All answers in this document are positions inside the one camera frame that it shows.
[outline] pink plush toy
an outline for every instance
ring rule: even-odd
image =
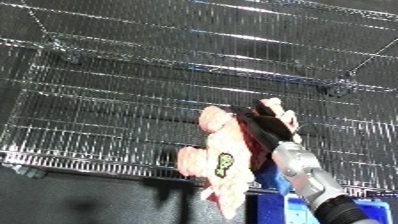
[[[276,117],[295,132],[298,123],[293,111],[284,111],[278,98],[262,100]],[[202,130],[210,133],[207,148],[185,147],[178,153],[178,170],[184,176],[207,178],[203,200],[217,202],[222,215],[232,219],[245,202],[253,172],[265,160],[265,151],[245,132],[237,119],[224,110],[209,106],[199,118]],[[295,142],[301,142],[298,135]]]

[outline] dark floor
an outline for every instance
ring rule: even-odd
[[[31,180],[1,169],[2,224],[253,223],[245,209],[225,222],[214,204],[181,183],[50,174]]]

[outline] blue bin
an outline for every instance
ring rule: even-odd
[[[363,211],[381,224],[392,224],[390,206],[386,202],[355,200]],[[283,197],[265,194],[258,197],[258,224],[319,224],[305,203],[296,195]]]

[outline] plush toy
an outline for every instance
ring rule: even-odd
[[[294,133],[298,128],[293,111],[284,111],[278,98],[261,101]],[[245,202],[249,183],[257,179],[264,188],[277,188],[286,194],[290,185],[275,164],[266,161],[267,152],[256,143],[226,111],[209,106],[199,117],[199,125],[209,133],[206,149],[185,147],[178,152],[178,170],[184,176],[207,179],[201,193],[203,200],[217,202],[222,215],[232,219]],[[300,142],[298,135],[294,141]]]

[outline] wire grid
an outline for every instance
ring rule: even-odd
[[[350,194],[397,190],[398,49],[375,54],[396,15],[244,0],[3,0],[5,12],[6,163],[184,180],[176,152],[204,145],[204,107],[279,97]],[[324,94],[369,57],[356,92]]]

